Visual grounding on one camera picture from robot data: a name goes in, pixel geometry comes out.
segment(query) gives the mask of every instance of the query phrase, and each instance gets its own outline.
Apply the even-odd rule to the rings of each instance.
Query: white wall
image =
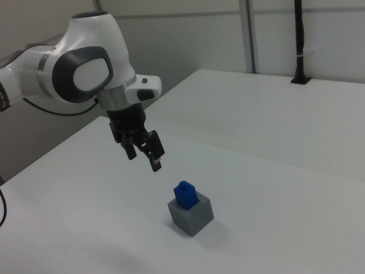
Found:
[[[163,93],[198,69],[246,71],[238,0],[101,0],[119,24],[138,74]]]
[[[2,0],[0,8],[0,61],[31,42],[54,45],[76,13],[95,10],[92,0]],[[59,112],[78,112],[93,104],[65,104],[32,99]],[[5,181],[104,112],[97,107],[77,117],[58,117],[20,101],[0,112],[0,174]]]
[[[303,0],[307,76],[365,83],[364,7],[359,0]],[[253,14],[257,72],[294,76],[294,0],[253,0]]]

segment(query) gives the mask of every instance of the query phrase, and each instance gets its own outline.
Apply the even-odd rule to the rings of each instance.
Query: gray cube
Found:
[[[176,199],[167,204],[173,222],[191,237],[195,236],[196,233],[214,219],[209,198],[199,192],[196,192],[196,194],[199,202],[189,210],[178,205]]]

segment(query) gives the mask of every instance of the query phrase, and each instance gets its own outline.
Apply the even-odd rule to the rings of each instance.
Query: black cable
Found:
[[[46,110],[43,107],[39,107],[35,103],[29,101],[27,98],[23,98],[23,100],[25,102],[27,102],[28,104],[32,105],[33,107],[39,109],[39,110],[42,110],[42,111],[44,111],[46,113],[49,113],[49,114],[58,115],[58,116],[78,116],[78,115],[81,115],[81,114],[85,114],[85,113],[91,111],[99,103],[98,99],[97,98],[94,98],[94,102],[95,103],[91,107],[89,107],[88,109],[86,109],[86,110],[84,110],[82,112],[77,112],[77,113],[58,113],[58,112]]]
[[[1,196],[2,204],[4,205],[4,215],[2,216],[2,220],[0,221],[0,227],[1,227],[6,219],[7,207],[6,207],[6,200],[5,200],[4,194],[2,193],[1,190],[0,190],[0,196]]]

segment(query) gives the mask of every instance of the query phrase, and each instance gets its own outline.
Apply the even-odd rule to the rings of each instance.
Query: stacked blocks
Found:
[[[168,203],[173,222],[191,237],[214,219],[209,198],[186,181],[174,188],[175,199]]]

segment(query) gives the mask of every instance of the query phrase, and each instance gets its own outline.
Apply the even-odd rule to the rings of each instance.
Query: black mount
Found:
[[[295,77],[290,81],[290,83],[306,84],[311,78],[306,77],[304,74],[304,26],[302,19],[302,0],[295,0],[295,36],[297,43],[297,69],[295,71]]]
[[[144,127],[146,115],[141,103],[134,104],[123,110],[107,111],[110,118],[110,128],[116,143],[125,149],[128,159],[137,156],[134,146],[143,152],[156,172],[161,168],[160,158],[165,154],[156,131],[148,132]]]

